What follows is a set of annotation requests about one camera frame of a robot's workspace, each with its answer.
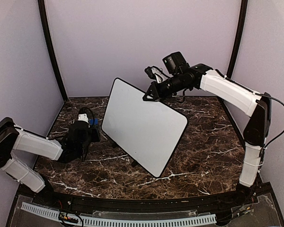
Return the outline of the blue whiteboard eraser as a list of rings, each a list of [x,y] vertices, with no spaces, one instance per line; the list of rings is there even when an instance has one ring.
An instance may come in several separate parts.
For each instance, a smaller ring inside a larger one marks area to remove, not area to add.
[[[93,118],[89,120],[89,127],[96,128],[98,127],[98,118]]]

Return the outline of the white whiteboard black frame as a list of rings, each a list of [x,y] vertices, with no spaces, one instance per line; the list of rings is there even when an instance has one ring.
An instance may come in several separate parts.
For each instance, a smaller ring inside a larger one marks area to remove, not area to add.
[[[144,92],[116,78],[102,131],[152,176],[164,172],[185,129],[185,115],[162,102],[146,102]]]

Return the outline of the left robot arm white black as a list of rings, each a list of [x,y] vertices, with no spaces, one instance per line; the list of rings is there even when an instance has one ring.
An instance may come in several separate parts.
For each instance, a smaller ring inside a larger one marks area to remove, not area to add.
[[[32,133],[16,125],[9,117],[0,121],[0,170],[16,181],[39,193],[39,199],[47,206],[57,203],[57,195],[44,177],[21,161],[13,150],[20,150],[46,157],[60,163],[69,163],[77,158],[85,159],[92,142],[99,142],[98,120],[79,114],[66,135],[50,139]]]

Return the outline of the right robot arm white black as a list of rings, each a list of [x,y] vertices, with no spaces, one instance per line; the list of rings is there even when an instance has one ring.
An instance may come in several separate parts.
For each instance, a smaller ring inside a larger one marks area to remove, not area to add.
[[[142,98],[143,101],[158,102],[179,91],[191,91],[196,88],[229,102],[249,117],[243,131],[245,156],[239,183],[251,187],[263,164],[271,123],[270,95],[244,87],[203,63],[190,66],[181,52],[174,52],[162,61],[168,75],[156,66],[149,66],[144,70],[152,82]]]

